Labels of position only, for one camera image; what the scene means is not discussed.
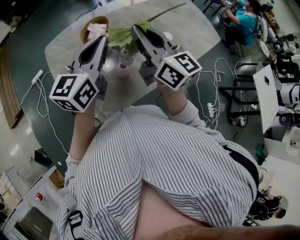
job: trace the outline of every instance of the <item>shirt cuff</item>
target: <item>shirt cuff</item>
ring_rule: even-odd
[[[198,109],[189,100],[182,111],[174,116],[169,114],[169,119],[175,122],[188,124],[195,118],[199,117]]]
[[[75,160],[68,154],[67,159],[66,159],[66,164],[69,167],[69,165],[79,165],[81,161]]]

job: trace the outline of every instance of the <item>vase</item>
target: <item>vase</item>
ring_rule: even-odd
[[[117,69],[117,75],[119,78],[126,78],[129,75],[129,67],[120,63]]]

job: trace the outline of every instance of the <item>white cube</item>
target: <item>white cube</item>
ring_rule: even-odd
[[[89,74],[64,74],[56,77],[49,98],[64,110],[83,113],[98,92]]]
[[[185,51],[164,58],[154,76],[176,91],[188,84],[201,69],[192,54]]]

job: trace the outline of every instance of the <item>white tabletop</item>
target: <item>white tabletop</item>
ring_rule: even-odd
[[[269,84],[266,83],[265,77],[268,78]],[[278,113],[278,98],[271,65],[254,74],[253,80],[261,111],[262,133],[265,133]]]
[[[49,43],[45,55],[53,77],[65,73],[64,67],[70,65],[75,50],[81,46],[80,30],[91,18],[105,15],[109,18],[111,28],[130,27],[135,20],[148,19],[184,2],[187,4],[161,15],[152,21],[151,25],[161,32],[170,32],[173,35],[173,45],[182,45],[199,59],[220,41],[220,37],[191,0],[115,0],[80,18]],[[128,79],[118,78],[116,71],[101,72],[108,81],[106,97],[101,107],[101,111],[107,117],[133,104],[156,88],[156,84],[146,86],[138,73],[144,60],[141,54],[137,55],[130,66]]]

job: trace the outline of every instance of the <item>hand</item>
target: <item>hand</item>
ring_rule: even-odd
[[[225,2],[224,2],[223,0],[221,1],[221,5],[222,5],[223,7],[227,7],[226,4],[225,4]]]

